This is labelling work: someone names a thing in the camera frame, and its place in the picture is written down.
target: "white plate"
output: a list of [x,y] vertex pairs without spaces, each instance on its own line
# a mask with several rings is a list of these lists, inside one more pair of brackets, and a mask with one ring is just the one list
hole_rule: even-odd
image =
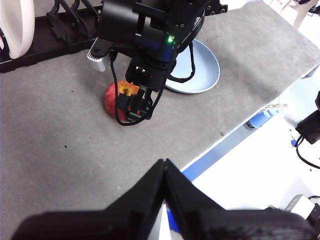
[[[220,66],[216,56],[200,41],[193,40],[195,74],[185,83],[167,80],[165,86],[183,94],[198,94],[212,89],[219,80]],[[171,73],[176,78],[187,78],[191,73],[190,50],[187,47],[176,58],[176,66]]]
[[8,42],[10,58],[26,54],[35,32],[34,1],[0,0],[0,27]]

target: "light blue plate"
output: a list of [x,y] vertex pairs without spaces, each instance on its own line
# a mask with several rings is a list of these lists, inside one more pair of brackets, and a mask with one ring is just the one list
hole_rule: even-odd
[[[198,94],[212,89],[218,83],[220,66],[212,51],[194,39],[193,55],[195,64],[193,78],[185,83],[167,80],[165,83],[167,88],[183,94]],[[176,58],[176,66],[171,75],[176,78],[187,78],[191,71],[190,50],[187,47]]]

